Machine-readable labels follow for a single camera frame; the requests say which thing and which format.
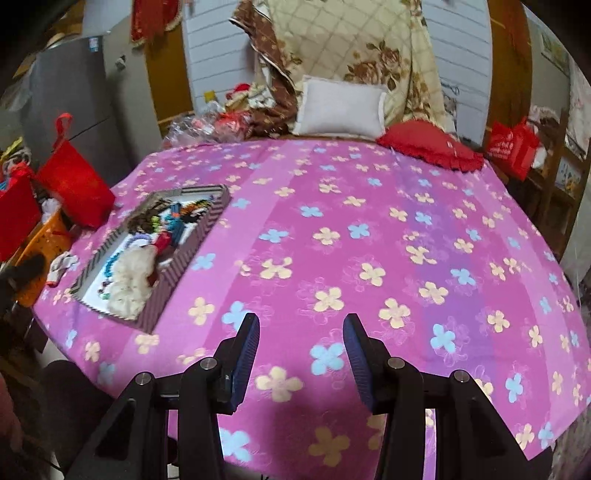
table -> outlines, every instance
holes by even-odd
[[[210,183],[233,200],[153,335],[72,299],[83,264],[148,192]],[[256,313],[245,401],[219,417],[229,462],[285,480],[373,478],[384,418],[356,390],[342,339],[350,312],[419,370],[470,372],[529,458],[591,399],[574,295],[488,165],[462,174],[374,144],[268,140],[150,155],[114,192],[121,207],[74,244],[80,265],[34,311],[113,395],[140,371],[184,371]],[[432,412],[426,423],[432,478]]]

refrigerator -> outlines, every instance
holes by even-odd
[[[20,121],[35,165],[50,158],[56,118],[68,112],[73,121],[66,138],[109,187],[132,171],[109,96],[102,36],[77,37],[39,53],[29,90]]]

red cloth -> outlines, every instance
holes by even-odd
[[[425,120],[409,120],[392,125],[376,140],[410,157],[448,170],[480,170],[484,157]]]

floral blanket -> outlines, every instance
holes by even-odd
[[[233,199],[153,335],[72,299],[83,264],[148,192],[210,183]],[[419,370],[468,371],[529,458],[591,401],[574,295],[488,166],[461,174],[375,144],[267,140],[156,153],[113,190],[120,208],[75,242],[80,265],[43,291],[35,314],[117,395],[138,372],[184,371],[256,313],[245,401],[219,417],[228,462],[285,480],[374,477],[384,418],[359,398],[342,337],[350,312]],[[432,411],[426,425],[433,478]]]

wall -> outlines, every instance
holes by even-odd
[[[570,105],[570,76],[542,55],[541,28],[530,19],[527,24],[531,38],[531,103],[550,107],[560,116],[560,111]]]
[[[228,22],[235,6],[236,0],[200,0],[192,13],[186,7],[185,49],[196,107],[203,105],[207,90],[224,94],[237,83],[252,80],[248,37]],[[441,81],[460,90],[458,133],[481,142],[492,76],[486,0],[424,0],[423,11]]]

